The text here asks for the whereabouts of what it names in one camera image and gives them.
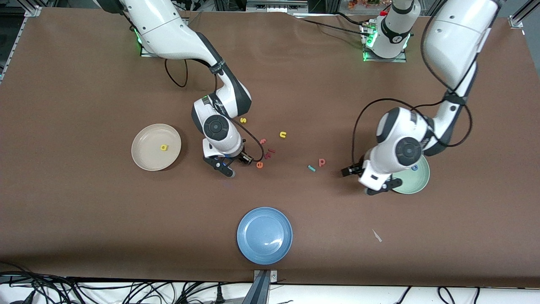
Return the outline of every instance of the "small white scrap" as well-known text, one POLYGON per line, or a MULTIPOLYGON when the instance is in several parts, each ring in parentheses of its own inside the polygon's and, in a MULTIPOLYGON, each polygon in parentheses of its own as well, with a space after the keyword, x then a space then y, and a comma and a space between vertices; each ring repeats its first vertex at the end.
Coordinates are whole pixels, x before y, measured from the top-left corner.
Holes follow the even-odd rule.
POLYGON ((373 229, 372 229, 372 231, 373 231, 373 233, 375 234, 375 237, 379 240, 379 243, 382 243, 382 239, 381 239, 381 237, 377 234, 377 232, 375 232, 375 230, 373 230, 373 229))

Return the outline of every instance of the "plug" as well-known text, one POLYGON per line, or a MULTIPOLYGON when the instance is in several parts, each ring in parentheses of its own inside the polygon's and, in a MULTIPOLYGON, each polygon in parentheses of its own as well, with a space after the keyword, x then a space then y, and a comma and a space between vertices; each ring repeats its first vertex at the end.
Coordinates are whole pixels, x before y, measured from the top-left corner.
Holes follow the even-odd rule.
POLYGON ((215 297, 215 304, 222 303, 225 303, 225 299, 223 298, 223 294, 221 293, 221 283, 218 283, 218 295, 215 297))

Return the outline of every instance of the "beige plate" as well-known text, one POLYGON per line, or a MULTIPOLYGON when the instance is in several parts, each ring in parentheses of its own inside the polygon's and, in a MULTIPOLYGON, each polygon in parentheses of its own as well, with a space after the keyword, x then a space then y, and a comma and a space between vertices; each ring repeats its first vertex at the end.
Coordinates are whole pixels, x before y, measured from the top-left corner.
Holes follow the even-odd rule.
POLYGON ((135 136, 131 144, 131 157, 142 169, 163 170, 170 166, 180 154, 182 140, 180 134, 168 124, 149 125, 135 136))

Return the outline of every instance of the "light green plate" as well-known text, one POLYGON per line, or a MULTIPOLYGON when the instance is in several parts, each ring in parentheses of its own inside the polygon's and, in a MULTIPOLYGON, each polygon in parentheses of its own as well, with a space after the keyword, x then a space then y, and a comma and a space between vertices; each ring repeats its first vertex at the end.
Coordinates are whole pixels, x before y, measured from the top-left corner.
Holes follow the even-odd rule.
POLYGON ((393 191, 402 194, 414 194, 424 189, 429 181, 428 161, 422 155, 416 165, 418 166, 416 171, 410 168, 392 175, 403 181, 403 185, 392 189, 393 191))

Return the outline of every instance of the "wire bundle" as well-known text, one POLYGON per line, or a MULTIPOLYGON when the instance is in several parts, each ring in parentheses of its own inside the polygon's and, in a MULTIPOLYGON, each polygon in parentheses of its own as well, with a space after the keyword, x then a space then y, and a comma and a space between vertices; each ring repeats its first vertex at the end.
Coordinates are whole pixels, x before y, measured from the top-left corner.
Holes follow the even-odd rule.
POLYGON ((18 269, 15 271, 0 272, 0 276, 9 277, 8 281, 0 282, 0 285, 9 284, 10 287, 25 287, 33 289, 26 300, 23 301, 24 304, 31 304, 33 297, 36 294, 38 294, 38 296, 45 297, 45 302, 47 304, 105 304, 104 302, 99 302, 98 300, 92 298, 87 292, 85 292, 85 290, 113 290, 124 288, 129 288, 129 292, 121 304, 133 303, 135 299, 138 299, 135 303, 141 304, 150 298, 158 298, 160 304, 189 304, 191 302, 200 302, 197 299, 189 300, 189 298, 203 290, 235 283, 251 283, 225 282, 198 288, 201 287, 204 282, 186 282, 184 283, 181 294, 179 297, 177 297, 174 283, 179 283, 178 281, 157 282, 151 280, 118 280, 116 282, 128 282, 131 284, 112 287, 91 287, 86 286, 84 283, 96 282, 96 280, 39 274, 31 272, 13 263, 0 261, 0 264, 12 266, 18 269), (163 289, 166 287, 170 287, 173 290, 172 300, 169 300, 168 302, 162 293, 163 289), (146 294, 141 297, 141 292, 145 292, 146 294))

